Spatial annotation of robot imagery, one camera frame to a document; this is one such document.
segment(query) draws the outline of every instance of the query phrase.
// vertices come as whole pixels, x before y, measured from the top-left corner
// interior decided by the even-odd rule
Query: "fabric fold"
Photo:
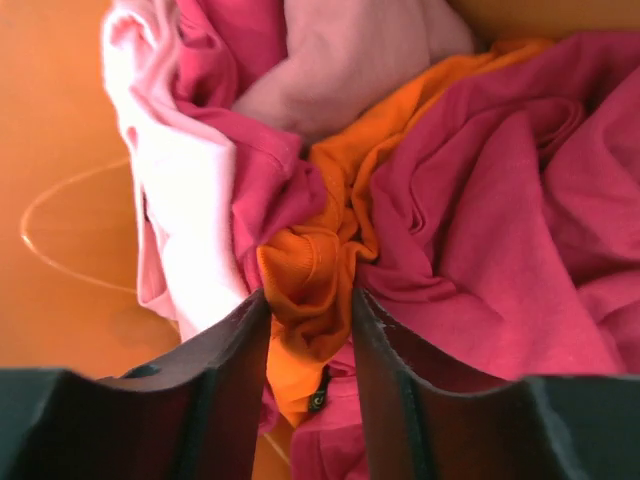
[[[169,0],[120,0],[102,25],[104,87],[131,157],[139,303],[177,320],[186,340],[246,298],[231,237],[233,143],[176,108],[179,53]],[[278,413],[265,389],[260,429]]]
[[[243,88],[242,79],[246,84],[256,80],[255,75],[247,73],[250,59],[259,57],[264,61],[267,55],[275,64],[280,59],[277,57],[284,58],[286,53],[276,47],[278,35],[283,35],[281,40],[285,41],[275,20],[278,2],[255,3],[251,2],[255,8],[252,15],[259,17],[256,21],[264,29],[273,29],[268,35],[271,40],[267,45],[253,45],[253,50],[246,50],[246,57],[236,57],[232,46],[240,48],[243,22],[253,22],[254,18],[238,17],[232,21],[228,14],[248,8],[247,2],[178,0],[182,42],[172,85],[180,112],[222,132],[236,146],[231,198],[233,248],[251,291],[262,286],[256,248],[280,229],[317,214],[326,198],[319,172],[299,157],[302,142],[298,135],[229,110]],[[263,65],[256,75],[267,67]]]
[[[305,417],[323,366],[351,331],[356,263],[378,255],[369,194],[375,169],[454,82],[533,58],[550,45],[535,39],[499,42],[482,55],[450,57],[342,133],[313,145],[309,162],[327,185],[324,211],[258,249],[265,294],[277,319],[267,378],[280,411],[294,425]]]
[[[338,133],[429,65],[474,51],[445,0],[286,0],[288,57],[233,110],[311,144]]]
[[[357,283],[503,379],[639,373],[638,98],[638,33],[580,34],[460,80],[373,174],[379,257]],[[326,407],[293,437],[293,478],[364,480],[351,342],[330,366]]]

